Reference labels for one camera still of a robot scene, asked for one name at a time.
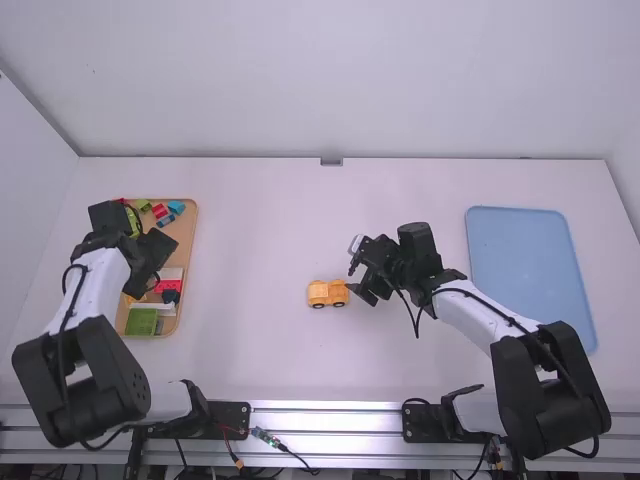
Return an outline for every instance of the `wire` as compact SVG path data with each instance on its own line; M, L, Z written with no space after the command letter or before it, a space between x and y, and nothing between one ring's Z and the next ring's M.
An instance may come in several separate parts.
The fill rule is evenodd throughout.
M408 398L404 402L402 402L402 410L404 410L404 407L408 403L422 403L423 405L426 405L428 407L431 406L431 404L429 402L427 402L424 398L412 397L412 398Z
M180 440L178 440L177 438L174 438L174 441L176 442L176 447L178 447L178 452L180 453L180 460L182 460L182 465L184 466L184 468L187 468L187 458L184 456L184 451L182 450L182 445L180 445Z
M76 286L76 290L75 290L75 292L73 292L73 296L71 297L71 302L69 303L69 308L67 309L66 313L64 314L64 317L62 319L62 323L60 324L60 329L58 330L58 338L57 338L57 341L56 341L57 355L58 355L58 374L60 376L59 380L60 380L60 389L62 391L62 401L63 401L63 404L65 406L67 417L69 418L69 425L71 427L71 433L73 434L74 437L76 437L78 439L78 442L80 443L80 445L82 445L85 449L89 450L90 452L97 452L97 451L102 450L103 448L105 448L107 445L109 445L122 432L125 432L125 431L129 430L130 427L128 427L128 426L120 427L118 430L116 430L113 433L113 435L111 435L107 440L105 440L100 445L95 445L95 446L94 445L90 445L84 438L80 438L80 432L78 431L78 427L76 425L76 420L75 420L75 417L73 416L73 411L71 409L71 401L69 399L69 387L67 386L67 378L66 378L65 370L64 370L64 360L63 360L64 341L63 341L63 335L65 333L65 328L67 326L67 323L69 323L69 320L74 315L73 309L75 308L76 303L78 301L78 296L80 295L80 291L82 290L82 285L84 284L85 278L87 277L87 273L89 272L89 268L86 265L81 265L79 263L72 263L71 265L69 265L65 269L64 273L62 274L62 287L63 287L63 292L65 293L65 295L66 295L67 274L71 270L73 270L74 268L80 269L81 274L80 274L80 280L78 281L78 285Z
M458 475L458 472L452 470L453 474L460 480L471 480L473 477L475 477L478 474L480 467L482 466L482 462L484 461L484 456L487 453L487 447L489 447L489 443L491 443L491 437L489 437L488 440L484 443L484 447L482 447L482 453L480 454L480 460L478 460L478 465L476 465L476 468L471 475L469 475L467 478L462 478L460 475Z
M596 455L598 455L600 451L600 439L597 435L593 437L593 449L589 453L581 452L571 447L566 447L565 450L582 458L596 458Z
M441 288L439 290L436 290L435 292L432 292L430 298L433 298L434 296L438 295L439 293L444 293L444 292L462 293L466 297L473 298L476 302L480 303L481 305L484 305L486 308L491 310L493 313L495 313L496 315L498 315L502 319L504 319L510 326L516 327L518 330L520 330L522 333L524 333L527 336L527 338L531 339L536 344L536 346L551 361L551 363L553 363L553 366L558 371L558 374L567 382L567 384L569 385L569 388L571 388L571 390L573 391L574 395L576 397L578 397L578 398L582 397L582 394L580 393L580 389L578 388L578 386L574 382L574 380L571 377L571 375L569 374L569 372L567 372L567 369L564 368L564 365L562 365L562 363L560 363L560 360L558 360L558 358L551 352L551 350L549 350L547 347L544 346L544 344L540 341L540 339L536 335L532 335L531 334L532 332L530 332L529 330L524 328L515 318L507 315L506 313L504 313L500 309L494 307L489 302L487 302L486 300L478 297L477 295L473 294L472 292L470 292L468 290L464 290L462 288ZM595 458L598 455L598 452L600 451L600 440L598 439L597 435L593 436L593 449L589 453L581 452L581 451L576 450L575 448L571 448L571 447L566 447L566 448L564 448L564 450L566 450L567 452L573 453L574 455L577 455L577 456L582 457L582 458Z
M31 476L32 477L36 477L36 478L48 478L48 479L54 479L55 477L52 477L52 475L54 473L56 473L58 470L60 470L64 465L60 464L57 467L52 468L51 470L49 470L48 472L46 472L44 475L40 475L37 473L32 473Z
M187 458L184 456L182 445L180 445L180 440L178 440L177 438L174 438L173 440L176 442L176 447L178 447L178 453L180 453L180 460L182 460L182 470L180 470L178 474L175 477L173 477L173 480L178 480L180 475L185 473L187 471L187 468L189 468L189 466L187 465Z
M291 450L289 450L288 453L296 457L298 460L300 460L304 464L305 468L301 468L300 469L301 471L303 471L304 473L308 473L313 477L320 475L321 470L319 468L311 468L304 458L302 458L297 453L292 452Z
M280 475L284 471L284 468L285 467L282 467L282 468L278 469L275 473L269 475L268 477L256 477L256 476L254 476L255 474L249 475L249 476L246 476L246 475L232 475L231 477L228 477L226 480L247 480L247 479L250 479L250 480L274 480L275 478L278 477L278 475Z
M407 307L407 312L409 312L409 317L411 318L411 325L413 325L413 334L416 336L416 338L420 338L420 332L418 331L418 324L416 323L416 319L413 316L413 312L411 311L409 302L407 302L407 299L404 298L404 295L402 294L402 292L398 287L396 287L395 285L392 285L392 287L400 297L400 300L402 300L402 302L404 303L404 306Z

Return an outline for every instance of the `green block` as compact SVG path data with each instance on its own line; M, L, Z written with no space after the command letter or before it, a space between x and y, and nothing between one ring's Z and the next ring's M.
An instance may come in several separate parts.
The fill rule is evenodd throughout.
M151 203L146 198L139 198L136 200L136 208L145 213L151 210Z
M150 337L155 334L157 323L158 311L156 309L131 308L124 334Z

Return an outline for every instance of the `white wall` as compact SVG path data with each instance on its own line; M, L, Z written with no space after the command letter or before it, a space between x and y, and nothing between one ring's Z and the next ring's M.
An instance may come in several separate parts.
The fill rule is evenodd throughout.
M607 163L627 215L640 239L640 121L616 142Z
M78 158L9 79L0 75L1 352L20 314Z
M640 109L635 0L0 2L87 155L589 157Z

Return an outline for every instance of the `red block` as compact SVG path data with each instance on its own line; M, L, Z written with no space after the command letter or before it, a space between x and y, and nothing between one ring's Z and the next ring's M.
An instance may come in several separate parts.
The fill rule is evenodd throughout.
M169 215L169 212L167 212L167 209L161 203L151 207L151 211L153 212L153 214L156 216L158 220L160 220L162 217L166 217L167 215Z
M154 287L153 293L162 293L165 290L182 290L182 280L160 280Z

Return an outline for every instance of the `green box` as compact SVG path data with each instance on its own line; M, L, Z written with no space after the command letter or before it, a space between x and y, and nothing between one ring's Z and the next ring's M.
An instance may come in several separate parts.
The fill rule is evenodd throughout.
M155 308L131 308L124 334L151 337L156 333L157 323L158 310Z

